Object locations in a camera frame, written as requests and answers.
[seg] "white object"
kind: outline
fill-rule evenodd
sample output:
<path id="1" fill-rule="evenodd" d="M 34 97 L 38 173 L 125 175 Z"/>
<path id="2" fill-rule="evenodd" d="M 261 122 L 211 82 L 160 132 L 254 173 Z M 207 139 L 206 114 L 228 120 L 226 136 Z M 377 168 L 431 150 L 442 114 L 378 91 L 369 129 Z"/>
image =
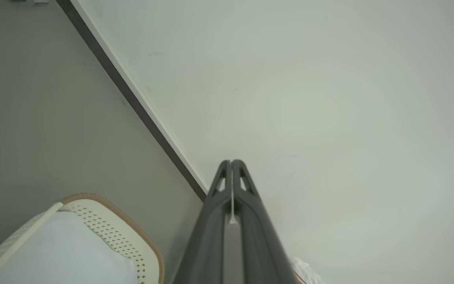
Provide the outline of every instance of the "white object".
<path id="1" fill-rule="evenodd" d="M 320 275 L 310 268 L 309 264 L 295 256 L 289 258 L 292 269 L 300 284 L 325 284 Z"/>
<path id="2" fill-rule="evenodd" d="M 95 194 L 64 203 L 0 245 L 0 284 L 162 283 L 160 252 L 124 212 Z"/>
<path id="3" fill-rule="evenodd" d="M 134 266 L 74 212 L 56 212 L 0 270 L 0 284 L 137 284 Z"/>

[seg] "tan trim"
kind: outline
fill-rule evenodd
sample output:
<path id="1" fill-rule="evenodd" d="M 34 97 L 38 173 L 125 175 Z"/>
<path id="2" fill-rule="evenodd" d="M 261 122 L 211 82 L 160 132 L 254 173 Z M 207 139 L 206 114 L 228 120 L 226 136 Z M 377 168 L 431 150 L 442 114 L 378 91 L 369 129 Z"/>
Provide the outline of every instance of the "tan trim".
<path id="1" fill-rule="evenodd" d="M 136 223 L 131 217 L 129 217 L 127 214 L 125 214 L 120 208 L 115 206 L 112 202 L 110 202 L 108 199 L 104 198 L 103 196 L 99 196 L 97 194 L 93 193 L 80 193 L 80 194 L 73 194 L 71 196 L 68 196 L 63 199 L 63 203 L 67 204 L 75 200 L 80 200 L 80 199 L 90 199 L 97 201 L 104 205 L 104 207 L 110 209 L 111 212 L 113 212 L 116 216 L 121 218 L 126 224 L 128 224 L 137 234 L 140 235 L 140 237 L 150 246 L 150 248 L 153 250 L 153 253 L 157 256 L 157 261 L 159 262 L 159 283 L 164 283 L 164 259 L 162 258 L 162 254 L 160 253 L 160 250 L 157 248 L 155 243 L 150 239 L 148 234 L 141 228 L 139 224 Z"/>

